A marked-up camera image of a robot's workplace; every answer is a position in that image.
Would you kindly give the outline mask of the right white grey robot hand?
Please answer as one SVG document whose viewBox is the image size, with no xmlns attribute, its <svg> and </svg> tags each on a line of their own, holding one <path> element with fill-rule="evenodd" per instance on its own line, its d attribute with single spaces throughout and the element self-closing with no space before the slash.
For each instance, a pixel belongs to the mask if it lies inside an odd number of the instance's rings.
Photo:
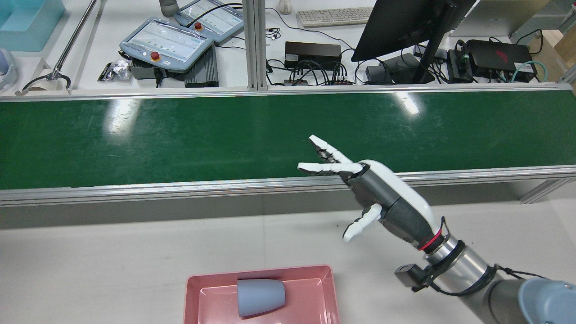
<svg viewBox="0 0 576 324">
<path fill-rule="evenodd" d="M 344 242 L 375 221 L 419 251 L 430 253 L 444 241 L 441 220 L 428 202 L 387 166 L 374 160 L 354 162 L 315 135 L 309 140 L 323 162 L 301 162 L 297 168 L 310 175 L 339 176 L 363 209 L 345 229 Z"/>
</svg>

